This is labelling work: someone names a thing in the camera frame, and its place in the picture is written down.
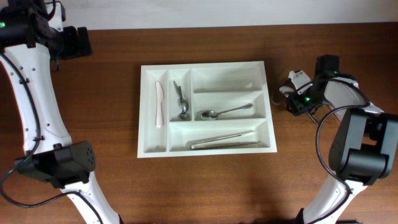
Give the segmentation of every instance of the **white plastic utensil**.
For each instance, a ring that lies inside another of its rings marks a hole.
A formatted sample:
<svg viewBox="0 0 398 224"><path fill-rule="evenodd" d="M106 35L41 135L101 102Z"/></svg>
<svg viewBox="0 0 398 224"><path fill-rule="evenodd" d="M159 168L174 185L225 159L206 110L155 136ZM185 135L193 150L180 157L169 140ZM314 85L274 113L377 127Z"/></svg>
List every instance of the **white plastic utensil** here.
<svg viewBox="0 0 398 224"><path fill-rule="evenodd" d="M158 128L164 125L162 101L164 100L162 85L156 82L156 97L157 97L157 108L156 108L156 126Z"/></svg>

